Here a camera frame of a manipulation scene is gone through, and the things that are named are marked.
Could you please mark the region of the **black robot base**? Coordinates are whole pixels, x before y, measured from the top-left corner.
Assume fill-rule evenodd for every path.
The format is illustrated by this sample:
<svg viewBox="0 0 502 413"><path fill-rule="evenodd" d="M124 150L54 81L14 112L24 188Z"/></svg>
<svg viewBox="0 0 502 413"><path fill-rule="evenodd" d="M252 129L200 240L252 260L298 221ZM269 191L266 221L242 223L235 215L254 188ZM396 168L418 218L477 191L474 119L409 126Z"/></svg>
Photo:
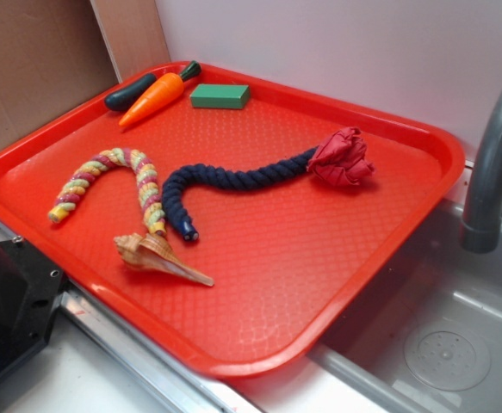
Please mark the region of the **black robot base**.
<svg viewBox="0 0 502 413"><path fill-rule="evenodd" d="M65 273L28 241L0 241L0 381L51 336Z"/></svg>

